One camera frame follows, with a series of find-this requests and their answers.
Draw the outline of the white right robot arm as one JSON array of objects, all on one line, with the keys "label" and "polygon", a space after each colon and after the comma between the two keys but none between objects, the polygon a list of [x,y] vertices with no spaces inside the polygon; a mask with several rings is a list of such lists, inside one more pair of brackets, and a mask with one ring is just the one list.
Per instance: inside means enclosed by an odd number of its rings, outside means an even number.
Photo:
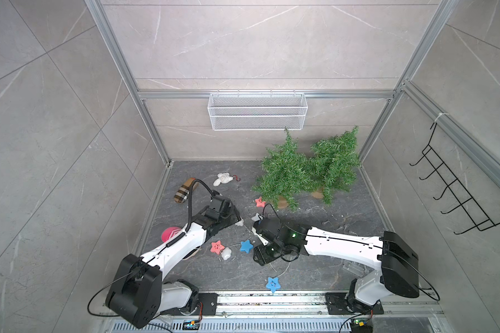
[{"label": "white right robot arm", "polygon": [[371,269],[351,281],[349,291],[338,300],[328,294],[330,306],[348,313],[369,314],[382,298],[418,298],[418,254],[398,236],[359,237],[332,233],[315,226],[283,223],[279,218],[261,218],[253,233],[261,240],[254,248],[254,261],[265,266],[276,259],[291,262],[301,255],[327,256],[362,264]]}]

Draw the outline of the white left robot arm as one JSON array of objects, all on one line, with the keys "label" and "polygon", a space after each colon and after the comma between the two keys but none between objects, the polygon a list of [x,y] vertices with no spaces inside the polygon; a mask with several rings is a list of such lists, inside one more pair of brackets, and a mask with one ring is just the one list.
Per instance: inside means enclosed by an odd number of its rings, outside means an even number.
[{"label": "white left robot arm", "polygon": [[169,310],[193,313],[199,306],[198,288],[185,280],[166,282],[166,275],[219,231],[240,220],[230,199],[212,197],[171,240],[143,255],[129,254],[120,262],[105,306],[139,329]]}]

